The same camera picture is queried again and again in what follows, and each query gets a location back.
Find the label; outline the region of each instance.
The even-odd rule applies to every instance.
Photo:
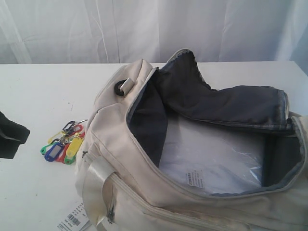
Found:
[[[186,173],[187,184],[193,187],[198,187],[200,189],[204,188],[203,181],[203,171],[202,170],[192,170]]]
[[[90,225],[83,202],[80,202],[68,211],[67,217],[58,224],[58,229],[61,231],[83,231]]]

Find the bag strap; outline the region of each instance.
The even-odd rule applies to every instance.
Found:
[[[89,166],[83,182],[83,205],[90,222],[98,231],[106,231],[102,221],[107,216],[108,208],[105,204],[106,198],[103,196],[103,190],[107,179],[114,172],[115,169],[108,161],[99,156]]]

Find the table surface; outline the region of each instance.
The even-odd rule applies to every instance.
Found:
[[[57,230],[78,200],[74,166],[47,162],[39,151],[68,121],[88,118],[96,94],[122,65],[0,65],[0,111],[31,131],[13,160],[0,159],[0,230]],[[308,115],[308,77],[294,62],[198,66],[213,88],[274,86],[289,95],[291,111]]]

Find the white backdrop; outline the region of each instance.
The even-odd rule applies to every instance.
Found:
[[[308,0],[0,0],[0,63],[294,60],[308,73]]]

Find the bag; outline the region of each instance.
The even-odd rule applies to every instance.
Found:
[[[98,230],[308,230],[307,131],[282,90],[211,89],[190,50],[139,60],[96,97],[77,191]]]

